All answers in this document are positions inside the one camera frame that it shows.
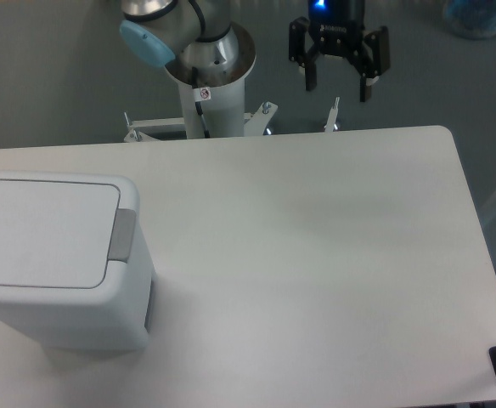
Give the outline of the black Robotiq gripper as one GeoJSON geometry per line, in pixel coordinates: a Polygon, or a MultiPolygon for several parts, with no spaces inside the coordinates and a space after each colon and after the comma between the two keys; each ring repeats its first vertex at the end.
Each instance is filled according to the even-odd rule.
{"type": "Polygon", "coordinates": [[[308,1],[308,17],[289,25],[289,60],[304,69],[305,89],[318,83],[320,55],[346,58],[358,72],[359,100],[370,99],[372,86],[391,67],[390,36],[383,25],[364,32],[365,1],[308,1]]]}

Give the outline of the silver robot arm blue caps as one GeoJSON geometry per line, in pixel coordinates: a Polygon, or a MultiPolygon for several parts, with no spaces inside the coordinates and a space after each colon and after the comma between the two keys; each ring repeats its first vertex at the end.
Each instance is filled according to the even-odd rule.
{"type": "MultiPolygon", "coordinates": [[[[347,60],[360,76],[360,100],[391,66],[389,32],[367,31],[363,1],[310,1],[307,17],[289,24],[288,58],[304,70],[305,88],[317,85],[316,60],[347,60]]],[[[248,74],[253,39],[231,20],[228,1],[123,1],[120,34],[143,62],[164,67],[191,88],[221,87],[248,74]]]]}

